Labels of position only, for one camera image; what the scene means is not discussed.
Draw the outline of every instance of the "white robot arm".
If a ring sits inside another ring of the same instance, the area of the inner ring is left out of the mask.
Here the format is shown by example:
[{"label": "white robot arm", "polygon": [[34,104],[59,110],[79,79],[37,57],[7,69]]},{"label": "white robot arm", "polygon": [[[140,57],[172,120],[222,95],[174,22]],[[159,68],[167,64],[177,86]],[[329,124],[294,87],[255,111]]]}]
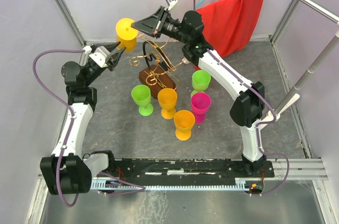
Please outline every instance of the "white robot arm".
[{"label": "white robot arm", "polygon": [[[68,105],[74,112],[68,110],[60,139],[50,157],[44,157],[40,169],[46,181],[49,192],[58,194],[56,174],[60,174],[60,186],[63,194],[86,193],[91,188],[91,181],[99,172],[114,165],[111,151],[97,151],[82,160],[82,144],[87,125],[96,106],[96,89],[89,85],[107,68],[110,71],[118,64],[126,48],[117,52],[114,49],[120,43],[109,43],[104,46],[92,45],[84,48],[88,61],[84,66],[69,61],[61,69],[65,78]],[[72,130],[67,131],[73,120]]]},{"label": "white robot arm", "polygon": [[[235,71],[228,63],[226,63],[217,53],[216,50],[211,50],[213,56],[206,52],[202,58],[199,58],[199,68],[207,71],[226,91],[229,93],[231,98],[235,101],[241,92],[246,92],[248,89],[241,84],[239,80],[234,76],[237,75],[247,85],[252,85],[252,82],[237,71]],[[243,155],[246,159],[251,162],[259,160],[263,155],[258,150],[258,140],[255,133],[255,126],[259,122],[257,120],[252,126],[240,126],[240,131],[243,139]]]}]

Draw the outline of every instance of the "metal frame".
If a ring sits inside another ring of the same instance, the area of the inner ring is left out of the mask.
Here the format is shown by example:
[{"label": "metal frame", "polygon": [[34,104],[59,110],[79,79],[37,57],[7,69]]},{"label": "metal frame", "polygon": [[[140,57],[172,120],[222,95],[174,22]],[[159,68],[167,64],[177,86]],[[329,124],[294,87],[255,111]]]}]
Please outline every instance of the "metal frame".
[{"label": "metal frame", "polygon": [[[279,56],[279,52],[278,52],[278,49],[276,48],[275,43],[272,43],[272,48],[273,48],[273,53],[274,53],[274,56],[275,56],[276,63],[278,64],[278,69],[279,69],[280,77],[281,77],[282,82],[283,82],[285,93],[288,93],[288,91],[291,89],[291,86],[288,83],[287,76],[286,76],[286,73],[284,71],[284,68],[283,68],[283,65],[282,65],[282,62],[281,62],[281,59],[280,59],[280,56]],[[302,124],[302,119],[299,115],[299,111],[297,109],[297,106],[294,104],[290,108],[291,108],[293,120],[294,120],[296,128],[297,128],[297,133],[298,133],[299,139],[301,140],[301,143],[304,147],[305,157],[306,158],[312,158],[313,155],[312,155],[311,150],[310,150],[310,145],[309,145],[309,142],[307,140],[306,133],[305,133],[305,130],[304,130],[304,126]]]},{"label": "metal frame", "polygon": [[64,0],[54,0],[56,2],[56,4],[58,5],[62,15],[64,16],[66,22],[68,23],[68,25],[70,26],[71,30],[73,31],[76,39],[78,40],[79,44],[81,46],[83,46],[85,44],[85,40],[83,38],[83,36],[80,33],[80,30],[78,29],[74,19],[72,18],[72,15],[66,5],[66,3],[64,2]]},{"label": "metal frame", "polygon": [[44,204],[48,195],[46,182],[42,176],[38,177],[33,197],[25,219],[25,224],[39,224],[43,213]]},{"label": "metal frame", "polygon": [[285,29],[287,23],[290,21],[292,14],[296,10],[297,6],[299,4],[299,0],[292,0],[290,4],[288,5],[283,17],[281,18],[280,22],[278,23],[278,26],[276,27],[275,32],[271,36],[271,42],[272,44],[276,43],[278,38],[280,37],[281,33]]}]

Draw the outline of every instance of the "red fabric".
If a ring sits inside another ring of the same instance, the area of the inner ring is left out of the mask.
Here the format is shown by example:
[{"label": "red fabric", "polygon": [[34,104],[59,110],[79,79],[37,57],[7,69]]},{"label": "red fabric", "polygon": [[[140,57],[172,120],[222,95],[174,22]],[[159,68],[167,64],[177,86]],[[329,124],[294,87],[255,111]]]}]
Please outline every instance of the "red fabric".
[{"label": "red fabric", "polygon": [[225,57],[246,46],[264,0],[220,0],[197,11],[205,25],[206,40]]}]

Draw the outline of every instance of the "metal floor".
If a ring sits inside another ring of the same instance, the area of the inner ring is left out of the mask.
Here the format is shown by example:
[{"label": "metal floor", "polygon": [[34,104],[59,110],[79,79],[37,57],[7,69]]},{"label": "metal floor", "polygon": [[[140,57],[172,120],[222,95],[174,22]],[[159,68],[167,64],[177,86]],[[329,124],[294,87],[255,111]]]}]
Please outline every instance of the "metal floor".
[{"label": "metal floor", "polygon": [[[271,189],[278,182],[265,182]],[[71,202],[74,196],[66,197]],[[312,181],[287,182],[276,193],[146,191],[120,196],[81,194],[73,208],[48,196],[41,224],[322,224]]]},{"label": "metal floor", "polygon": [[[183,58],[181,46],[172,42],[163,49],[173,64]],[[233,100],[214,79],[206,91],[212,99],[207,120],[194,126],[188,141],[177,140],[173,120],[162,118],[156,99],[151,101],[152,115],[142,117],[138,113],[131,91],[140,84],[138,75],[146,68],[146,63],[142,59],[138,67],[132,67],[129,59],[141,54],[141,43],[138,43],[132,53],[123,55],[115,71],[105,71],[92,84],[97,88],[98,101],[87,127],[83,154],[112,150],[118,158],[239,158],[242,153],[240,130],[229,116]],[[251,81],[261,81],[266,99],[273,107],[284,97],[283,82],[268,41],[250,42],[225,60]],[[180,80],[177,83],[177,111],[191,108],[193,73],[192,64],[182,64],[173,73]],[[305,157],[290,110],[284,112],[279,122],[262,131],[262,141],[265,151],[270,153],[284,152],[290,158]]]},{"label": "metal floor", "polygon": [[[164,51],[173,63],[182,58],[181,45],[169,43]],[[205,123],[195,126],[188,141],[174,136],[173,120],[160,115],[157,100],[154,113],[142,117],[131,98],[140,82],[138,73],[146,67],[131,67],[129,59],[141,54],[141,44],[125,54],[116,70],[105,72],[93,84],[98,104],[83,143],[83,154],[95,150],[113,151],[121,158],[234,158],[242,152],[239,128],[229,117],[232,100],[212,80],[207,93],[212,106]],[[248,79],[260,80],[267,100],[275,107],[284,96],[282,79],[269,42],[250,42],[226,61]],[[177,110],[190,109],[192,65],[181,65],[175,72],[180,79]],[[304,158],[302,145],[290,111],[262,131],[268,152],[284,152],[290,158]],[[278,182],[267,181],[267,190]],[[71,202],[74,196],[67,197]],[[250,198],[244,192],[227,191],[146,191],[105,197],[81,194],[73,208],[62,205],[59,197],[48,196],[41,223],[324,223],[311,181],[288,181],[277,192]]]}]

